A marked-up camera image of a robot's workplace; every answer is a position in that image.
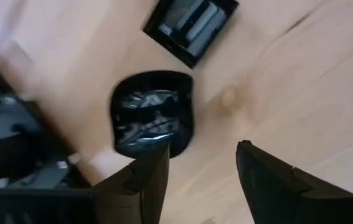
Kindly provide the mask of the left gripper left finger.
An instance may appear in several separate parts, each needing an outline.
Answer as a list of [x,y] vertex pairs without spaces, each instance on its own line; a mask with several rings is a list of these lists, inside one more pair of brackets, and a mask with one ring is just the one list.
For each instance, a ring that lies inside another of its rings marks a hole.
[[168,173],[164,148],[89,188],[10,185],[0,189],[0,223],[159,223]]

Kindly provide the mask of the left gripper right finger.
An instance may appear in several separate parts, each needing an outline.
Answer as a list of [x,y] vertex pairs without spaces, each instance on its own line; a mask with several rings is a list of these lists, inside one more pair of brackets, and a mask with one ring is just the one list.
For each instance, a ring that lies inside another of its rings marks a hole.
[[255,223],[353,223],[353,193],[238,143],[240,184]]

